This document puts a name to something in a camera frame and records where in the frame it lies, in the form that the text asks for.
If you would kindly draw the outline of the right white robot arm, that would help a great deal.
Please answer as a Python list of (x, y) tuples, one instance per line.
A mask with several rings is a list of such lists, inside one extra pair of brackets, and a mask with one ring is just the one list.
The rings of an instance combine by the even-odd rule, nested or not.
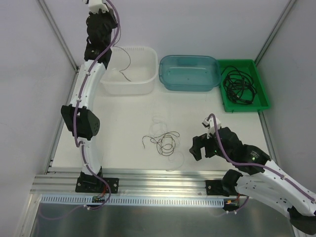
[(235, 167), (221, 180), (206, 181), (210, 195), (249, 196), (280, 212), (290, 223), (308, 235), (316, 233), (316, 195), (290, 178), (264, 151), (243, 144), (238, 136), (224, 127), (218, 133), (193, 138), (189, 152), (195, 160), (219, 156), (230, 158)]

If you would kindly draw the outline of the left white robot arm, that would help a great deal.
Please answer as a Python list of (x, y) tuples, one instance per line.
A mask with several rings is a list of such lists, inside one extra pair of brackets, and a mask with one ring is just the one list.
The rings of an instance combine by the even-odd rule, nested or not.
[(80, 150), (82, 169), (77, 179), (77, 193), (110, 193), (103, 178), (101, 154), (96, 137), (100, 120), (93, 113), (98, 84), (106, 72), (114, 44), (112, 32), (119, 26), (113, 10), (90, 12), (86, 20), (87, 34), (84, 64), (79, 71), (81, 85), (69, 105), (61, 107), (61, 115)]

